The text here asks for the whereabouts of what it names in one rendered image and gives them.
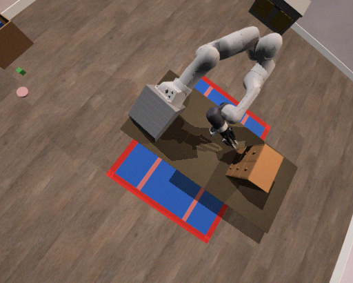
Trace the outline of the brown wooden chest of drawers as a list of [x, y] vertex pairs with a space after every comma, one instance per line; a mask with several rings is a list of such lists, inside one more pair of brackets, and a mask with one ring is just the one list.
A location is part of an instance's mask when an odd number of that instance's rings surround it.
[[260, 145], [264, 146], [256, 161], [232, 160], [232, 162], [256, 162], [248, 178], [238, 177], [234, 181], [241, 186], [253, 188], [255, 190], [268, 193], [272, 182], [274, 181], [274, 178], [277, 174], [277, 171], [281, 165], [283, 156], [278, 154], [267, 144], [259, 144], [255, 146]]

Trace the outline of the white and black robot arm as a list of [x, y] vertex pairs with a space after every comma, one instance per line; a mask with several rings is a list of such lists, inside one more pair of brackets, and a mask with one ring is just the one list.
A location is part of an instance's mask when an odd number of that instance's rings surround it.
[[223, 102], [217, 107], [210, 108], [206, 113], [208, 121], [212, 124], [211, 136], [222, 133], [228, 128], [228, 123], [240, 122], [246, 110], [260, 93], [262, 84], [274, 70], [273, 59], [276, 58], [282, 44], [282, 37], [278, 33], [259, 37], [257, 27], [251, 26], [241, 29], [203, 45], [205, 47], [201, 46], [196, 51], [195, 60], [179, 78], [175, 78], [174, 81], [165, 81], [154, 88], [168, 103], [181, 108], [185, 98], [192, 92], [195, 85], [220, 60], [246, 51], [248, 57], [257, 62], [243, 80], [243, 86], [246, 89], [244, 98], [235, 107], [228, 102]]

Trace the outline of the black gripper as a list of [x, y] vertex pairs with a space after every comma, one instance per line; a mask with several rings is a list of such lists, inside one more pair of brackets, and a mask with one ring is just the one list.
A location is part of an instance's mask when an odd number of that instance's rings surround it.
[[[230, 131], [230, 132], [229, 132]], [[222, 132], [222, 133], [219, 133], [221, 136], [222, 136], [222, 142], [224, 142], [226, 145], [228, 145], [228, 146], [231, 146], [232, 148], [235, 148], [235, 146], [234, 146], [234, 144], [236, 144], [236, 145], [238, 145], [237, 144], [237, 142], [236, 142], [236, 139], [235, 139], [235, 134], [234, 134], [234, 132], [233, 132], [233, 130], [232, 130], [232, 128], [227, 128], [227, 130], [225, 130], [224, 132]], [[227, 141], [226, 141], [226, 140]], [[230, 139], [233, 141], [233, 143], [230, 141]], [[231, 145], [230, 145], [230, 144]], [[236, 149], [236, 148], [235, 148]]]

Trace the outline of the brown wooden drawer with knob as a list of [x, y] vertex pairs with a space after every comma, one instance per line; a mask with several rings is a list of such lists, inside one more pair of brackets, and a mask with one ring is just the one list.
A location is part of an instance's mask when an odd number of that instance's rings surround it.
[[233, 159], [233, 161], [239, 161], [243, 152], [244, 152], [245, 148], [240, 148], [235, 156], [235, 158]]

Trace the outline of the brown drawer front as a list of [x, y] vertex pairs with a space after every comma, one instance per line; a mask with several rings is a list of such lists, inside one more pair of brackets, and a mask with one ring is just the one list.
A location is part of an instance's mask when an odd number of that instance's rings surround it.
[[239, 162], [236, 166], [237, 169], [235, 168], [232, 175], [239, 177], [239, 175], [241, 174], [241, 171], [243, 170], [243, 167], [245, 166], [245, 163], [246, 162]]
[[247, 162], [239, 177], [248, 178], [256, 162]]
[[250, 156], [250, 153], [252, 152], [252, 149], [253, 149], [253, 148], [254, 148], [253, 146], [251, 146], [251, 147], [246, 147], [246, 149], [245, 149], [245, 151], [244, 151], [244, 153], [243, 153], [243, 155], [242, 155], [240, 161], [247, 161], [247, 160], [248, 160], [248, 157]]
[[248, 161], [256, 161], [264, 145], [255, 146]]
[[237, 164], [238, 164], [238, 162], [232, 162], [230, 164], [230, 167], [228, 168], [226, 175], [232, 175]]

